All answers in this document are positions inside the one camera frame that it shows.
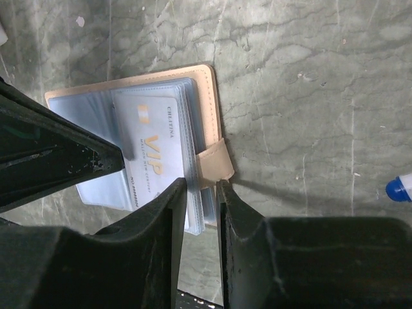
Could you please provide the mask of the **white card tray box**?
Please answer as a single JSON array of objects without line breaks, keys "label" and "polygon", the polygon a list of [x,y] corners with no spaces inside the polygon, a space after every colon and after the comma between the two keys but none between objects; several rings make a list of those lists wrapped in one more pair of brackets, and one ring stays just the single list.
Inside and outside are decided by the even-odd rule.
[{"label": "white card tray box", "polygon": [[8,36],[3,28],[2,24],[0,24],[0,46],[5,44],[8,40]]}]

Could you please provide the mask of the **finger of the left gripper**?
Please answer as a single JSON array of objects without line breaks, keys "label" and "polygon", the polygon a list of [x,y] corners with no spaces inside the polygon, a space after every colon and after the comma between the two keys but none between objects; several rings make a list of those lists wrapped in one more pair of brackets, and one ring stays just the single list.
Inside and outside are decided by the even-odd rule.
[{"label": "finger of the left gripper", "polygon": [[118,146],[1,82],[1,212],[123,168]]}]

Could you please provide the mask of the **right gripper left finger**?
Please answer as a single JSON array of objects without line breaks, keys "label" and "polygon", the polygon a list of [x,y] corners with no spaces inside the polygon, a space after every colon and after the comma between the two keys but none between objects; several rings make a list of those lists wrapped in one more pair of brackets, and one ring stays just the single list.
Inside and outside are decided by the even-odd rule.
[{"label": "right gripper left finger", "polygon": [[187,184],[93,235],[1,221],[2,308],[174,308]]}]

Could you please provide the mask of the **beige card holder wallet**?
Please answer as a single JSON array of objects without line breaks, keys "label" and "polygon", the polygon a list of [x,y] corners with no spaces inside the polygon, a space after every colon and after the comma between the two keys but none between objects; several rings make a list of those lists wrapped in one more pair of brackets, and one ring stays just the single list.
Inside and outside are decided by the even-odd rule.
[{"label": "beige card holder wallet", "polygon": [[[228,180],[234,168],[221,132],[214,70],[199,64],[135,77],[47,92],[56,114],[117,145],[122,150],[113,103],[117,93],[172,97],[178,103],[183,154],[182,178],[187,182],[185,231],[199,235],[216,222],[215,184]],[[116,173],[77,185],[85,204],[135,211],[126,166]]]}]

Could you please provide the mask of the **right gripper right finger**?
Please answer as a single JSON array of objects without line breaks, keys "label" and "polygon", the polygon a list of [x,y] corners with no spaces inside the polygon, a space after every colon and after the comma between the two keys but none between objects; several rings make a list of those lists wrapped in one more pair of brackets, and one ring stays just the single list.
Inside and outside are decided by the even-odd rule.
[{"label": "right gripper right finger", "polygon": [[266,217],[217,185],[225,308],[410,308],[411,227],[381,217]]}]

